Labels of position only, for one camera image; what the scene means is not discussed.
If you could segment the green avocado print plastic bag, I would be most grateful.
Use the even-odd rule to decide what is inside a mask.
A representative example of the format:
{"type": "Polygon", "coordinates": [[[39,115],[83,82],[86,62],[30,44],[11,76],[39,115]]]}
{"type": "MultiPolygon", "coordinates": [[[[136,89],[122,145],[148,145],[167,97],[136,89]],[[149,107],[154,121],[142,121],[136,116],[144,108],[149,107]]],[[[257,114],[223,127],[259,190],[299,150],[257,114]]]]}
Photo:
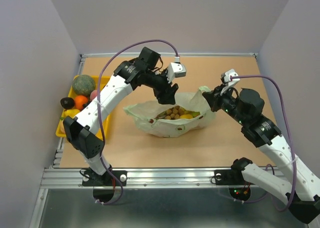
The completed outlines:
{"type": "Polygon", "coordinates": [[[191,130],[207,127],[215,118],[201,86],[196,92],[179,92],[175,95],[174,105],[162,105],[157,101],[146,101],[123,108],[133,118],[135,126],[159,138],[176,138],[191,130]]]}

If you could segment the brown fake longan bunch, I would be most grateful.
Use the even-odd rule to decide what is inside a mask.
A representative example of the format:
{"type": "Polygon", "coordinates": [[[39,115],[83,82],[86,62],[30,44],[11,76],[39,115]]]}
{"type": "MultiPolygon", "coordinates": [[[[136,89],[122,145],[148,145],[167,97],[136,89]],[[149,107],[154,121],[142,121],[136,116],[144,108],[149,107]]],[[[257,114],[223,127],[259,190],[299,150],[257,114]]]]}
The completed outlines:
{"type": "Polygon", "coordinates": [[[155,117],[155,119],[156,120],[178,120],[180,119],[180,116],[184,114],[186,114],[186,109],[183,108],[182,106],[177,105],[159,113],[155,117]]]}

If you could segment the yellow fake bell pepper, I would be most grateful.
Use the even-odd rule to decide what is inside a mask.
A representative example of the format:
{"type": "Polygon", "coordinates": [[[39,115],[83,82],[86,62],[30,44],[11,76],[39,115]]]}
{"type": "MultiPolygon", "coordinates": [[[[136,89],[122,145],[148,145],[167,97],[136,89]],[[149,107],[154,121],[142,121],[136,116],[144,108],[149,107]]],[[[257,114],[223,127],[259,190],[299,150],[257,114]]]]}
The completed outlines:
{"type": "Polygon", "coordinates": [[[191,120],[193,118],[196,118],[197,116],[199,116],[200,113],[198,112],[195,112],[195,113],[187,113],[187,114],[183,114],[183,115],[180,115],[179,118],[180,119],[186,119],[186,120],[191,120]]]}

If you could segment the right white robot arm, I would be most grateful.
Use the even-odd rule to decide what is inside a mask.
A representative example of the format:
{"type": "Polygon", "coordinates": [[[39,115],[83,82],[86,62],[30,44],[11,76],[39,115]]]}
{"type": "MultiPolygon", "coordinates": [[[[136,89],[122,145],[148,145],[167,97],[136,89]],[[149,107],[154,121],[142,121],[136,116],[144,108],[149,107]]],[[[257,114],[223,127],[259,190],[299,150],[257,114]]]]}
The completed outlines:
{"type": "Polygon", "coordinates": [[[265,102],[257,91],[244,88],[233,97],[234,88],[225,93],[221,90],[222,86],[218,86],[202,94],[211,110],[222,110],[238,122],[244,137],[286,177],[282,180],[243,157],[231,166],[231,180],[259,186],[289,205],[289,211],[297,220],[305,224],[312,222],[320,214],[320,179],[291,153],[292,148],[281,130],[262,114],[265,102]]]}

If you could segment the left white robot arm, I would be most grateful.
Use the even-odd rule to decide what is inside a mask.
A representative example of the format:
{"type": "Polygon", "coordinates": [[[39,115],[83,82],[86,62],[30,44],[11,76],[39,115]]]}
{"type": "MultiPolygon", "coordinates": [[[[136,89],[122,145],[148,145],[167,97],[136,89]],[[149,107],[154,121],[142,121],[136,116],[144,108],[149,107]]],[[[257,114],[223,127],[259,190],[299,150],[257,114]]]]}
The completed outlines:
{"type": "Polygon", "coordinates": [[[108,184],[113,174],[111,165],[103,156],[106,138],[98,138],[96,134],[103,130],[103,121],[113,109],[140,86],[151,88],[161,105],[176,103],[175,94],[179,86],[173,83],[173,79],[182,68],[180,56],[176,54],[174,62],[162,72],[156,68],[160,60],[159,53],[144,47],[138,57],[118,65],[89,105],[75,117],[67,116],[63,120],[68,142],[82,154],[100,185],[108,184]]]}

